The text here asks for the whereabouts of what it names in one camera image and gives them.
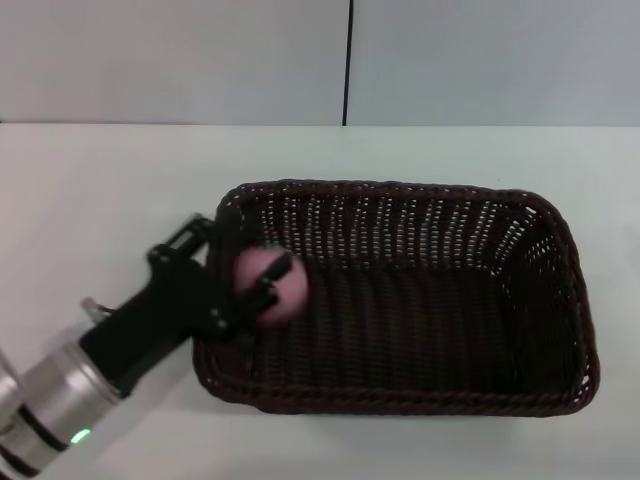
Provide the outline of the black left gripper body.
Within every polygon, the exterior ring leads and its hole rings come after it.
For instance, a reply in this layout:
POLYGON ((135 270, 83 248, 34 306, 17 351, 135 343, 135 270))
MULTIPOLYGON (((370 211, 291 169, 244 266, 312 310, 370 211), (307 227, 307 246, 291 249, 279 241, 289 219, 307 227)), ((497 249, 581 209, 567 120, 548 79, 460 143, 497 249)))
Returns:
POLYGON ((189 337, 227 338, 240 322, 230 290, 189 254, 158 245, 147 261, 146 286, 79 340, 122 398, 189 337))

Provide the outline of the pink ball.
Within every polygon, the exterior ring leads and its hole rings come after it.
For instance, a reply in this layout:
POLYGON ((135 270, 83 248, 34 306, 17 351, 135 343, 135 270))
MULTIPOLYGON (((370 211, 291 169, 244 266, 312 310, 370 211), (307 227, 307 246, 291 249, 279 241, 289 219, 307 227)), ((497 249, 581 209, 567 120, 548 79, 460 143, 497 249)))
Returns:
POLYGON ((235 260, 233 284, 235 291, 241 293, 253 287, 258 277, 284 254, 291 258, 291 269, 275 282, 277 300, 258 316, 259 328, 284 326, 305 308, 309 293, 306 268, 300 258, 279 247, 252 246, 235 260))

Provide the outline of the dark woven rectangular basket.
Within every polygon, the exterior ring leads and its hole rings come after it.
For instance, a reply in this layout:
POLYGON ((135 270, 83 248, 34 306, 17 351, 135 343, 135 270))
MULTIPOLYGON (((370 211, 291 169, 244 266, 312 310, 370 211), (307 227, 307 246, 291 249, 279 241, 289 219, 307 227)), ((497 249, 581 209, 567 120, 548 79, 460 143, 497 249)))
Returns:
POLYGON ((309 303, 280 329, 197 338, 201 385, 275 414, 551 417, 601 378, 571 231, 520 190, 400 182, 243 184, 220 202, 208 266, 250 245, 305 265, 309 303))

